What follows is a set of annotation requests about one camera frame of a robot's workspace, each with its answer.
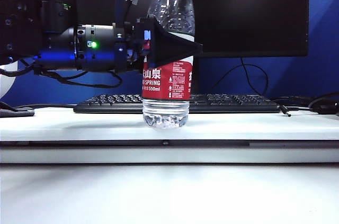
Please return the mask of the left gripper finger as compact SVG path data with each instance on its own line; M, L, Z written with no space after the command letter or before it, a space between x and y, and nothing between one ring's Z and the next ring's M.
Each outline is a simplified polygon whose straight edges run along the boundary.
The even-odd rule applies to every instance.
M164 66L202 52L202 44L165 31L154 17L147 20L150 27L148 68Z

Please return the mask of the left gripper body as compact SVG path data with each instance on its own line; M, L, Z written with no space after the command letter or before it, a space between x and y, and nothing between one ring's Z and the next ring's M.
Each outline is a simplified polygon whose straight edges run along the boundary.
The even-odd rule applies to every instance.
M150 51L150 33L153 20L136 20L130 22L114 22L114 72L142 71L144 57Z

